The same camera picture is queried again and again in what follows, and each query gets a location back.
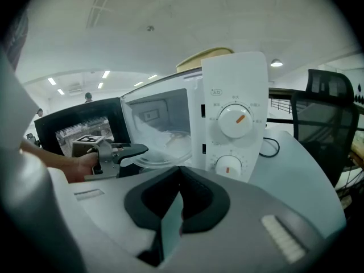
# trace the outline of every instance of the microwave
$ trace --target microwave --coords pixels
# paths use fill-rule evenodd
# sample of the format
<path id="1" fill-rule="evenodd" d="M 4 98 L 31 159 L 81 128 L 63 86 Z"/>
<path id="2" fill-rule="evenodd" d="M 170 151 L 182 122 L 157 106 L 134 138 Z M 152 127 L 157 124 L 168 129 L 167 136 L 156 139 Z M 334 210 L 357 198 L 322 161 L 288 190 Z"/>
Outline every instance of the microwave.
<path id="1" fill-rule="evenodd" d="M 71 156 L 77 138 L 103 136 L 148 148 L 122 160 L 124 172 L 189 166 L 248 182 L 267 119 L 266 58 L 261 52 L 233 53 L 204 59 L 201 65 L 120 98 L 38 119 L 43 148 Z"/>

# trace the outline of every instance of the beige object on microwave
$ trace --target beige object on microwave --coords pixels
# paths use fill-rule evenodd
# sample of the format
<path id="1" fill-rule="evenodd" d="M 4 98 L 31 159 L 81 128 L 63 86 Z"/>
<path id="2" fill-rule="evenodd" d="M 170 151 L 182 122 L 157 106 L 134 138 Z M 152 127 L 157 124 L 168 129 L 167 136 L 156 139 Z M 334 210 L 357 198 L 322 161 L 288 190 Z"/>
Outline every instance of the beige object on microwave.
<path id="1" fill-rule="evenodd" d="M 201 67 L 201 60 L 207 59 L 208 57 L 216 57 L 221 55 L 228 55 L 230 53 L 234 53 L 234 51 L 230 48 L 211 48 L 205 51 L 199 52 L 184 61 L 180 62 L 176 66 L 177 73 L 199 68 Z"/>

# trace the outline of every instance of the power cord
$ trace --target power cord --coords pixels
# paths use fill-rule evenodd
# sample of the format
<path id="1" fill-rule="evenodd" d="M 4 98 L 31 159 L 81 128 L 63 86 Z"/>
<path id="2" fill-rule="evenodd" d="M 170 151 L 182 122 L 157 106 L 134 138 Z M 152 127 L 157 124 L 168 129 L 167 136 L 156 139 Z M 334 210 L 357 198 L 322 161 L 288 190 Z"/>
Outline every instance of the power cord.
<path id="1" fill-rule="evenodd" d="M 273 158 L 273 157 L 275 157 L 276 155 L 278 155 L 279 150 L 280 150 L 279 142 L 277 142 L 277 140 L 272 139 L 272 138 L 263 138 L 263 139 L 273 140 L 274 142 L 276 142 L 276 143 L 277 143 L 277 145 L 278 145 L 278 149 L 277 149 L 277 152 L 276 152 L 275 154 L 273 154 L 273 155 L 263 155 L 262 153 L 259 153 L 259 155 L 260 155 L 260 156 L 262 156 L 262 157 L 265 157 L 265 158 Z"/>

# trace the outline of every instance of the control panel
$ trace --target control panel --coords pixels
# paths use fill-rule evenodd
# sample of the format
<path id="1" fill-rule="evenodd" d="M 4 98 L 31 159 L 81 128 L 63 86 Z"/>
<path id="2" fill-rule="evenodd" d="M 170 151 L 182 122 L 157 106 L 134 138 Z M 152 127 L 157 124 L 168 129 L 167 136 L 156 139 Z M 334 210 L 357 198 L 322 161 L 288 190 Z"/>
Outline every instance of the control panel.
<path id="1" fill-rule="evenodd" d="M 202 61 L 206 114 L 206 170 L 248 182 L 262 145 L 268 72 L 261 52 Z"/>

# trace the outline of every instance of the hand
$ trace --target hand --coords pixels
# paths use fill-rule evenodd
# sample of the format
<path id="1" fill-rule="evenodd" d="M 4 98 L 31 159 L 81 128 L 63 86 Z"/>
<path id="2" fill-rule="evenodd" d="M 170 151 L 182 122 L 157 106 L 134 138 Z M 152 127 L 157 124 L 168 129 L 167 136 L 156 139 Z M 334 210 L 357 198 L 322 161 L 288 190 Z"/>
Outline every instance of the hand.
<path id="1" fill-rule="evenodd" d="M 73 164 L 62 168 L 68 183 L 84 182 L 86 175 L 92 175 L 92 168 L 97 164 L 97 153 L 72 158 Z"/>

